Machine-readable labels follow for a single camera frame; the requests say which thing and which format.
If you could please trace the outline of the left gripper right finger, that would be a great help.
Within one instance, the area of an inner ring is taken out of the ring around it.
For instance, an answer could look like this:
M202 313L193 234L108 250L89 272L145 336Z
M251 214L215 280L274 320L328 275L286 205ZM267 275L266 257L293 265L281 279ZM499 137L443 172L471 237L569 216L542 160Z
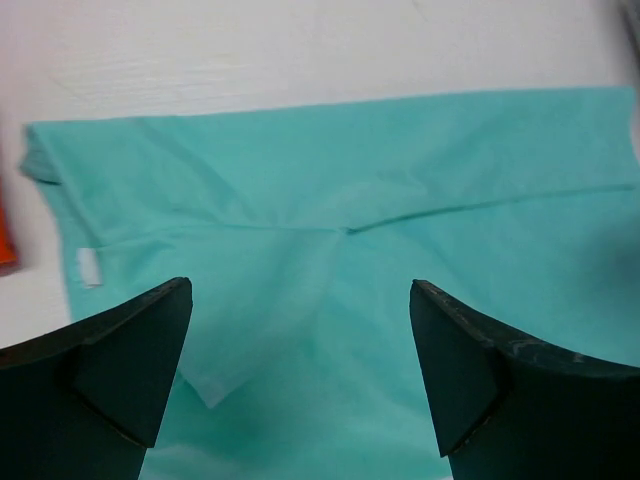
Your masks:
M635 479L639 371L545 342L416 280L410 320L456 479Z

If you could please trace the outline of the teal t shirt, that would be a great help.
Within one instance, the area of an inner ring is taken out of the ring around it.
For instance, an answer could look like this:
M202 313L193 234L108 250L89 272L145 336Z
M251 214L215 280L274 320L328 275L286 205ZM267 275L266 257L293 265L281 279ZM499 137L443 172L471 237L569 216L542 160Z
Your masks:
M443 479L416 279L639 362L639 165L623 87L29 124L72 316L193 286L145 479Z

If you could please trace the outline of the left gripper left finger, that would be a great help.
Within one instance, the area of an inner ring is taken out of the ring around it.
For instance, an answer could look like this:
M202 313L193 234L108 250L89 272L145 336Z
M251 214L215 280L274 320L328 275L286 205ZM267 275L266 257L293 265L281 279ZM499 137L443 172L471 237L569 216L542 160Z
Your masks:
M177 277L2 349L2 478L138 478L159 435L192 307L192 284Z

